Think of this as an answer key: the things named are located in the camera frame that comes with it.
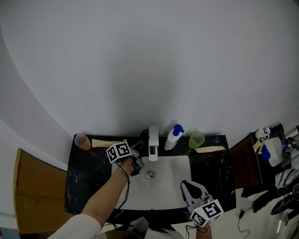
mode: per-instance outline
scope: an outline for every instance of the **pink cup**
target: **pink cup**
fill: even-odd
[[[75,145],[83,150],[89,150],[92,147],[92,144],[85,134],[77,134],[74,141]]]

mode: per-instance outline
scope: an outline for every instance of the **white bottle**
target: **white bottle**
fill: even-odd
[[[173,149],[177,144],[179,138],[182,136],[183,132],[184,130],[181,125],[175,125],[174,128],[168,134],[164,149],[165,150]]]

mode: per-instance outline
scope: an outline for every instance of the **black cable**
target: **black cable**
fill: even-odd
[[[241,229],[240,229],[240,227],[239,227],[239,223],[240,223],[240,220],[242,219],[242,217],[244,216],[245,211],[247,211],[247,210],[249,210],[249,209],[251,209],[251,207],[248,208],[248,209],[246,209],[246,210],[242,210],[241,213],[240,213],[240,215],[239,215],[238,228],[239,228],[240,233],[241,233],[241,232],[248,232],[248,235],[247,235],[246,237],[244,237],[243,239],[245,239],[245,238],[247,238],[247,237],[249,236],[250,231],[249,231],[249,230],[241,231]]]
[[[121,171],[123,171],[123,173],[126,175],[126,177],[127,177],[127,181],[128,181],[128,187],[127,187],[127,191],[126,191],[126,195],[125,195],[125,200],[124,200],[123,203],[119,206],[118,209],[120,209],[120,208],[126,203],[126,201],[127,201],[127,199],[128,199],[128,194],[129,194],[129,190],[130,190],[130,179],[129,179],[129,176],[127,175],[127,173],[125,172],[125,170],[123,170],[122,167],[119,165],[119,163],[116,162],[115,164],[118,166],[118,168],[119,168]]]
[[[277,189],[277,195],[278,195],[278,196],[284,196],[284,194],[280,195],[280,194],[278,193],[280,189],[283,189],[283,190],[287,189],[287,190],[288,190],[288,188],[285,188],[285,184],[286,184],[286,181],[288,180],[290,174],[293,172],[293,170],[294,170],[294,169],[292,169],[292,170],[289,172],[289,174],[287,175],[287,177],[286,177],[286,179],[285,179],[285,182],[283,183],[282,187]],[[279,186],[280,183],[282,182],[284,173],[285,173],[285,170],[284,170],[284,171],[282,172],[282,174],[281,174],[281,178],[280,178],[280,180],[279,180],[278,186]]]
[[[107,223],[107,224],[105,224],[104,226],[107,226],[107,225],[113,225],[114,226],[114,229],[117,229],[118,228],[118,225],[116,225],[116,224],[114,224],[114,223]]]
[[[189,239],[189,237],[190,237],[190,234],[189,234],[188,229],[195,229],[195,228],[196,228],[196,230],[199,231],[200,233],[207,233],[207,229],[206,229],[206,228],[201,228],[201,229],[205,229],[205,230],[206,230],[205,232],[202,232],[196,224],[194,224],[194,226],[186,225],[186,226],[185,226],[185,229],[186,229],[186,236],[185,236],[185,238],[187,237],[187,235],[188,235],[188,239]]]

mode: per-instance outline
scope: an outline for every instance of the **sink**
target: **sink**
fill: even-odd
[[[127,202],[122,206],[126,210],[166,210],[186,207],[180,190],[183,180],[191,180],[189,157],[158,157],[155,162],[148,157],[142,158],[144,168],[140,174],[130,177],[130,191]],[[112,164],[112,173],[117,166]],[[115,208],[125,199],[127,186]]]
[[[284,149],[284,146],[281,144],[280,139],[276,137],[266,140],[265,145],[267,146],[267,149],[271,154],[271,157],[269,159],[270,165],[272,167],[275,167],[276,165],[280,164],[283,161],[281,153]]]

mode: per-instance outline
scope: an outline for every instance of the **faucet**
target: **faucet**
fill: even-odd
[[[159,134],[158,126],[149,126],[149,161],[158,160]]]

